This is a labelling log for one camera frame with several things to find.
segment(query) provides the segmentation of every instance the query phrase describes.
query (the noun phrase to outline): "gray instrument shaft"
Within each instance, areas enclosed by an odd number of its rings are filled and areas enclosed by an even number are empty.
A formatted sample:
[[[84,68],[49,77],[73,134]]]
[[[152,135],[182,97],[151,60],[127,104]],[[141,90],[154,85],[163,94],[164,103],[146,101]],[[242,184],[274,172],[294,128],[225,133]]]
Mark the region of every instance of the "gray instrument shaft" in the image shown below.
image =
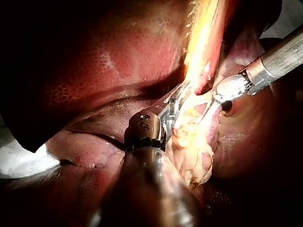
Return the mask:
[[[249,95],[254,95],[301,64],[303,64],[303,25],[240,73],[246,74],[254,85],[248,91]]]

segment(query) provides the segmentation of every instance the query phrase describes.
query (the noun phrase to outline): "white surgical gauze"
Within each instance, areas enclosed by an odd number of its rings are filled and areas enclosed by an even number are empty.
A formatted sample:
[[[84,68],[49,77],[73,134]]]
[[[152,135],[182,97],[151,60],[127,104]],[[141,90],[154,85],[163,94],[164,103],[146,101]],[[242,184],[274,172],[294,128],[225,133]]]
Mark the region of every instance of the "white surgical gauze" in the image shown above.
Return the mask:
[[[0,115],[0,179],[32,176],[59,164],[58,159],[47,153],[45,144],[36,153],[22,148]]]

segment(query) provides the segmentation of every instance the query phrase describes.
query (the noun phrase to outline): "metallic jaw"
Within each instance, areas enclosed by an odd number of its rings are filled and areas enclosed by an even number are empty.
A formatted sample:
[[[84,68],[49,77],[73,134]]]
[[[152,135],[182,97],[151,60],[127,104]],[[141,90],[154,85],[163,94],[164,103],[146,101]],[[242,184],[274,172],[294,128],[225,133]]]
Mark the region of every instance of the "metallic jaw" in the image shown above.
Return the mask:
[[[232,101],[247,93],[252,83],[245,74],[237,74],[222,80],[214,89],[213,97],[220,103]]]

